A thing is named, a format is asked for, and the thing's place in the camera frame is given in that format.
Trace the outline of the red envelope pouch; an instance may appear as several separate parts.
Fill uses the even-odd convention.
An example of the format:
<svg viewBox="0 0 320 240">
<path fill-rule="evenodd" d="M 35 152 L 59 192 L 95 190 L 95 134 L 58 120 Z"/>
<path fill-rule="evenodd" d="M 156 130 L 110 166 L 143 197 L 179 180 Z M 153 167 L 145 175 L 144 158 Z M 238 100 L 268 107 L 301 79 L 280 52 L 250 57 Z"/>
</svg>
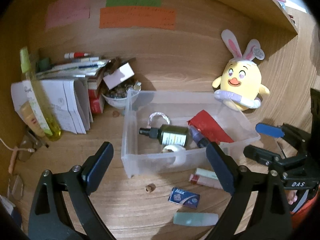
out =
<svg viewBox="0 0 320 240">
<path fill-rule="evenodd" d="M 195 127 L 204 137 L 211 142 L 233 143 L 234 140 L 222 129 L 215 119 L 205 110 L 200 111 L 189 121 L 189 126 Z"/>
</svg>

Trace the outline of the purple black spray bottle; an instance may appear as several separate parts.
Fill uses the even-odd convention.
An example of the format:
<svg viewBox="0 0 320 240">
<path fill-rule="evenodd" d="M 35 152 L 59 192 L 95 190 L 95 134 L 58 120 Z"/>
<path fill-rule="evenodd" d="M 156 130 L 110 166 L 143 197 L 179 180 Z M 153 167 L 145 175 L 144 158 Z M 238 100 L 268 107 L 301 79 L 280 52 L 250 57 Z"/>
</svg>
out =
<svg viewBox="0 0 320 240">
<path fill-rule="evenodd" d="M 206 148 L 210 141 L 194 126 L 189 126 L 189 131 L 193 141 L 196 143 L 198 148 Z"/>
</svg>

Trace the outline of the teal white tube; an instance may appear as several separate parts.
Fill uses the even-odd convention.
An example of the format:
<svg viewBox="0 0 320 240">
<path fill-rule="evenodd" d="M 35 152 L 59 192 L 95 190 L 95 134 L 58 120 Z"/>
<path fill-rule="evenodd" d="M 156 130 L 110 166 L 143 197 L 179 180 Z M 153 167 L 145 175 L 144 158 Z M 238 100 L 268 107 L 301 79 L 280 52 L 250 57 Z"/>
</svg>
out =
<svg viewBox="0 0 320 240">
<path fill-rule="evenodd" d="M 173 223 L 182 226 L 214 226 L 219 220 L 215 213 L 177 212 L 174 214 Z"/>
</svg>

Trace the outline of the pink white tube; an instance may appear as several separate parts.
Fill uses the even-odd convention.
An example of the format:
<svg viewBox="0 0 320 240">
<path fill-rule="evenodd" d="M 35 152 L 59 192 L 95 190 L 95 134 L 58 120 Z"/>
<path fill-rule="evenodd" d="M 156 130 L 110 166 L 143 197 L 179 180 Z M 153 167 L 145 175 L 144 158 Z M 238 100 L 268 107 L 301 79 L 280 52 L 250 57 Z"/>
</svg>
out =
<svg viewBox="0 0 320 240">
<path fill-rule="evenodd" d="M 219 180 L 207 178 L 207 177 L 203 177 L 203 176 L 199 176 L 199 175 L 195 175 L 195 174 L 190 175 L 189 182 L 191 182 L 192 184 L 212 187 L 215 189 L 223 189 Z"/>
</svg>

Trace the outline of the blue Max blade box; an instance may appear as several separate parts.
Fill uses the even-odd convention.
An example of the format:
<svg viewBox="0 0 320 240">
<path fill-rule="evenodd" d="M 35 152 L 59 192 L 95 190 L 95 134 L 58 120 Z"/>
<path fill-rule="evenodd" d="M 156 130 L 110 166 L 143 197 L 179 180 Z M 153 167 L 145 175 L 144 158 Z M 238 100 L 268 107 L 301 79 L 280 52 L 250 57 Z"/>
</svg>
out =
<svg viewBox="0 0 320 240">
<path fill-rule="evenodd" d="M 173 187 L 168 201 L 181 206 L 196 209 L 200 201 L 200 195 L 190 191 L 179 189 L 177 187 Z"/>
</svg>

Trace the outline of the dark green dropper bottle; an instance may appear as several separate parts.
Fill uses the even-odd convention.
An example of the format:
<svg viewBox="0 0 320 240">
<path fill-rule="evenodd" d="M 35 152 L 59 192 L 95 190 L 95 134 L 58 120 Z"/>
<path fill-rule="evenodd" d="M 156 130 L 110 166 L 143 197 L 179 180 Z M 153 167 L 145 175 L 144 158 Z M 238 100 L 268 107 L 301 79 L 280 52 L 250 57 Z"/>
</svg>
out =
<svg viewBox="0 0 320 240">
<path fill-rule="evenodd" d="M 184 126 L 162 125 L 160 128 L 140 128 L 139 134 L 157 139 L 161 145 L 185 147 L 189 140 L 189 128 Z"/>
</svg>

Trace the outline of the blue white card box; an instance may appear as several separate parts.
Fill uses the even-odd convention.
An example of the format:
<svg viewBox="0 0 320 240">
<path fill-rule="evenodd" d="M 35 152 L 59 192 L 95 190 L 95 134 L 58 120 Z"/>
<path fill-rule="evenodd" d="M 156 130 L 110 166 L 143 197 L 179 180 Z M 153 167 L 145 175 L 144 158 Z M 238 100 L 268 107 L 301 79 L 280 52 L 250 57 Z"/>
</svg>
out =
<svg viewBox="0 0 320 240">
<path fill-rule="evenodd" d="M 1 204 L 4 206 L 5 210 L 11 216 L 12 219 L 15 217 L 16 205 L 12 203 L 8 198 L 5 196 L 0 195 Z"/>
</svg>

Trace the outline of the eyeglasses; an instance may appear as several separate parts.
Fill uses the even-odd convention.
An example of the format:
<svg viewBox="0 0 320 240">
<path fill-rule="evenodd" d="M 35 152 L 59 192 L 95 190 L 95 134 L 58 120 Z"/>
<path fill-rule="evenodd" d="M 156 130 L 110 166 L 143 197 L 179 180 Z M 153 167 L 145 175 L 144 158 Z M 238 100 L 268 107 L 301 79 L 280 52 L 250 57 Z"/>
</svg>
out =
<svg viewBox="0 0 320 240">
<path fill-rule="evenodd" d="M 7 197 L 14 200 L 21 200 L 24 193 L 24 183 L 19 174 L 9 177 Z"/>
</svg>

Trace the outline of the yellow green spray bottle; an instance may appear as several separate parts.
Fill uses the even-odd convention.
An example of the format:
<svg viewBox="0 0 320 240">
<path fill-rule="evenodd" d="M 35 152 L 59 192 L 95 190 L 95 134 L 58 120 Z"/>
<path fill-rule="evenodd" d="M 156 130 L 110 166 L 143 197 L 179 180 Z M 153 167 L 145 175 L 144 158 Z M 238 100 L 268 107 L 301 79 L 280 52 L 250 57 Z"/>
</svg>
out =
<svg viewBox="0 0 320 240">
<path fill-rule="evenodd" d="M 36 78 L 27 47 L 20 49 L 20 62 L 23 88 L 35 118 L 45 136 L 50 141 L 58 141 L 62 135 L 61 128 L 49 109 L 50 104 L 42 90 L 40 81 Z"/>
</svg>

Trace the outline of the beige cosmetic tube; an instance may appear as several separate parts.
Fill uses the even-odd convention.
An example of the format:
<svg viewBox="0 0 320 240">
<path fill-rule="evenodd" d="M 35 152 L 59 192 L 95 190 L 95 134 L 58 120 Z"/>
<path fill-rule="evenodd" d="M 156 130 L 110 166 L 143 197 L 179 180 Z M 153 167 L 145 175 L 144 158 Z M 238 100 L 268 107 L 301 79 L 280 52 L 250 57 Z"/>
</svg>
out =
<svg viewBox="0 0 320 240">
<path fill-rule="evenodd" d="M 31 109 L 30 103 L 27 101 L 20 107 L 20 113 L 22 115 L 23 121 L 28 125 L 28 127 L 40 138 L 44 138 L 46 135 L 42 130 L 38 120 Z"/>
</svg>

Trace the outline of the small wooden cork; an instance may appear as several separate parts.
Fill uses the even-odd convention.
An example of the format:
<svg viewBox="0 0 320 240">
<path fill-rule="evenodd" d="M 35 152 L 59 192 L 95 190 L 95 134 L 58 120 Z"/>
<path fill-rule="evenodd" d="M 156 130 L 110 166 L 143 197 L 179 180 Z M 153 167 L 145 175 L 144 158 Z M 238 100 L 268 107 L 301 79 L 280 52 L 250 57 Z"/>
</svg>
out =
<svg viewBox="0 0 320 240">
<path fill-rule="evenodd" d="M 146 190 L 147 193 L 152 193 L 155 189 L 156 189 L 156 185 L 155 184 L 148 184 L 145 187 L 145 190 Z"/>
</svg>

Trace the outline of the white bowl of trinkets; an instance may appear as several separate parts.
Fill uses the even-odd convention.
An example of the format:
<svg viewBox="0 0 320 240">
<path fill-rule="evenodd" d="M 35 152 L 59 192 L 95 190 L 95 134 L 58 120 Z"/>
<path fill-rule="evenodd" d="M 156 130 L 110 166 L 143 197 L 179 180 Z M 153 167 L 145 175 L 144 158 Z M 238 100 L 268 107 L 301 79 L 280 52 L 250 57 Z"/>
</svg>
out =
<svg viewBox="0 0 320 240">
<path fill-rule="evenodd" d="M 135 102 L 141 88 L 142 83 L 140 81 L 128 79 L 112 89 L 106 89 L 102 96 L 110 106 L 117 109 L 125 109 L 128 93 L 130 93 L 131 101 Z"/>
</svg>

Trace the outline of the small white cardboard box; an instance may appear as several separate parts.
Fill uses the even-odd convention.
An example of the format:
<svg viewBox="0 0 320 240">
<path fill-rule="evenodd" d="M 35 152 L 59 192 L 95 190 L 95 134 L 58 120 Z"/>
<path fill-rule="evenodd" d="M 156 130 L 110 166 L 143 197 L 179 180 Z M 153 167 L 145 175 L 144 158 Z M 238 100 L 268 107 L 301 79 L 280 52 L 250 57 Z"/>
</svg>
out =
<svg viewBox="0 0 320 240">
<path fill-rule="evenodd" d="M 129 63 L 120 66 L 114 73 L 108 74 L 103 78 L 109 90 L 114 89 L 117 85 L 123 83 L 127 79 L 133 77 L 135 72 Z"/>
</svg>

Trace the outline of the stack of books and papers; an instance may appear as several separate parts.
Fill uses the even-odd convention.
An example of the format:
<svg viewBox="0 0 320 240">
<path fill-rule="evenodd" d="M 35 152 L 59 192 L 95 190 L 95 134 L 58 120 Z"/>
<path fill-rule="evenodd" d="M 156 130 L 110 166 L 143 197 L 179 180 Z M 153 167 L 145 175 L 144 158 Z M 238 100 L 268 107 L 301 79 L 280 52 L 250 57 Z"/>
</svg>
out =
<svg viewBox="0 0 320 240">
<path fill-rule="evenodd" d="M 39 79 L 74 78 L 87 81 L 88 96 L 90 100 L 102 99 L 102 93 L 108 89 L 103 78 L 114 73 L 125 63 L 131 63 L 131 59 L 122 61 L 119 57 L 104 59 L 99 56 L 88 56 L 72 59 L 71 62 L 56 64 L 49 70 L 41 70 L 36 75 Z"/>
</svg>

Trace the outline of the green sticky note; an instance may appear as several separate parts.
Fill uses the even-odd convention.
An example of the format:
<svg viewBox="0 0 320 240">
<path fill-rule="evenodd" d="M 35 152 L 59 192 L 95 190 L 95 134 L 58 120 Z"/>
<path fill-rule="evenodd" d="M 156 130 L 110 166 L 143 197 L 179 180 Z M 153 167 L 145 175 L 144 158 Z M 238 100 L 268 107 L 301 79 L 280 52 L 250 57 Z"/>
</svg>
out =
<svg viewBox="0 0 320 240">
<path fill-rule="evenodd" d="M 105 7 L 143 6 L 160 7 L 161 0 L 106 0 Z"/>
</svg>

